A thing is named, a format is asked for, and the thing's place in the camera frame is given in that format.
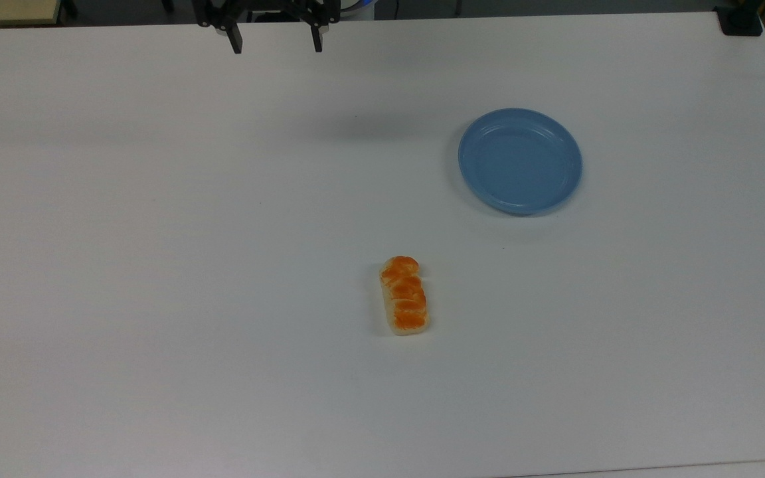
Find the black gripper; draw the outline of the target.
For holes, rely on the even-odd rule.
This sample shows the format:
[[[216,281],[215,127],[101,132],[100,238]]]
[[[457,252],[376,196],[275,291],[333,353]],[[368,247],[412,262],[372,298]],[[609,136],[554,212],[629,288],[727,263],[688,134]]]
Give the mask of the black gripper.
[[[316,52],[323,52],[325,25],[341,18],[340,1],[195,1],[197,23],[225,31],[235,54],[242,54],[243,40],[238,22],[243,13],[285,13],[291,19],[307,23]]]

